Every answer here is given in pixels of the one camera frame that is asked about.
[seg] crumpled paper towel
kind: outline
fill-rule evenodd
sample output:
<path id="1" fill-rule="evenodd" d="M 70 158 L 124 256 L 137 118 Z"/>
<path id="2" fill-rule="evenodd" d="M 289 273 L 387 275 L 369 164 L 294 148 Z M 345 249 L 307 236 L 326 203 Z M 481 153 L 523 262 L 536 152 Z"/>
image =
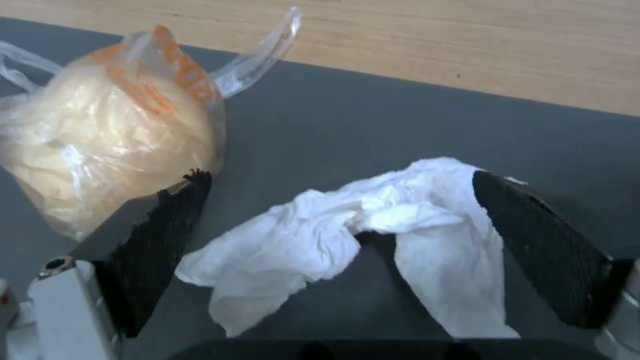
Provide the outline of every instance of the crumpled paper towel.
<path id="1" fill-rule="evenodd" d="M 455 338 L 517 338 L 505 324 L 502 238 L 477 203 L 479 169 L 449 158 L 309 190 L 185 256 L 176 276 L 214 287 L 213 320 L 233 337 L 275 313 L 308 282 L 342 273 L 354 235 L 397 234 L 400 274 Z"/>

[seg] textured rubber pad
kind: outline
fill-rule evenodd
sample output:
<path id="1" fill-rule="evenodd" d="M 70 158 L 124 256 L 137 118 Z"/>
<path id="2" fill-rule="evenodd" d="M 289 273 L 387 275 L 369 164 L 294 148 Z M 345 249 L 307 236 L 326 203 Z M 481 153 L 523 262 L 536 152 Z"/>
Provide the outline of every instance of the textured rubber pad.
<path id="1" fill-rule="evenodd" d="M 474 190 L 506 248 L 558 317 L 577 327 L 601 327 L 634 262 L 602 254 L 526 186 L 478 171 Z"/>
<path id="2" fill-rule="evenodd" d="M 107 261 L 94 262 L 111 317 L 129 338 L 140 333 L 171 282 L 211 189 L 208 172 L 194 171 L 185 179 L 189 184 L 176 194 L 158 194 L 148 221 Z"/>

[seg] gray table surface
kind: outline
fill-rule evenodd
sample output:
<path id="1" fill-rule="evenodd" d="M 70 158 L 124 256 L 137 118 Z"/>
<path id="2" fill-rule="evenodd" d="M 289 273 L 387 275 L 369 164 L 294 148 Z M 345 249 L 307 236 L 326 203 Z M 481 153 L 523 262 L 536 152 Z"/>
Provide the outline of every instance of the gray table surface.
<path id="1" fill-rule="evenodd" d="M 66 64 L 119 38 L 0 17 L 0 40 Z M 187 51 L 209 70 L 232 58 Z M 17 93 L 0 81 L 0 96 Z M 450 156 L 529 182 L 597 246 L 638 255 L 640 119 L 285 62 L 229 101 L 228 115 L 227 166 L 190 250 L 304 190 Z M 0 275 L 23 297 L 41 265 L 76 244 L 48 228 L 4 171 L 0 188 Z M 80 253 L 103 248 L 85 243 Z M 368 241 L 342 275 L 296 294 L 243 337 L 447 338 L 399 278 L 392 251 L 392 240 Z M 508 254 L 506 282 L 508 322 L 523 337 L 591 344 L 592 332 L 559 323 Z M 174 280 L 125 358 L 165 359 L 222 338 L 207 315 L 210 294 Z"/>

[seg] wooden surface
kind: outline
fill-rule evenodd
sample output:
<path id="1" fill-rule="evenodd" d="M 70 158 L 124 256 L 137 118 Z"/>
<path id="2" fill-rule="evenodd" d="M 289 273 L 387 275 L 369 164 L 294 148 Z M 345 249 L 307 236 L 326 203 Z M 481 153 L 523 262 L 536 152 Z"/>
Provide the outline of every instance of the wooden surface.
<path id="1" fill-rule="evenodd" d="M 116 34 L 165 24 L 243 52 L 292 5 L 305 20 L 286 60 L 640 115 L 639 0 L 0 0 L 0 14 Z"/>

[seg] transparent plastic bag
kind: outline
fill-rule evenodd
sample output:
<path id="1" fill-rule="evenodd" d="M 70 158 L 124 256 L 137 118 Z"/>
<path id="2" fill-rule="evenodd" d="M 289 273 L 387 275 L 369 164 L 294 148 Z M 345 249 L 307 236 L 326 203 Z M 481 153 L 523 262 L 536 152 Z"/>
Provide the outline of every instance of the transparent plastic bag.
<path id="1" fill-rule="evenodd" d="M 224 99 L 268 71 L 300 21 L 292 8 L 254 51 L 212 74 L 162 26 L 64 69 L 0 42 L 0 76 L 27 92 L 0 99 L 0 165 L 56 231 L 81 241 L 128 200 L 178 188 L 191 169 L 221 170 Z M 55 77 L 40 88 L 6 58 Z"/>

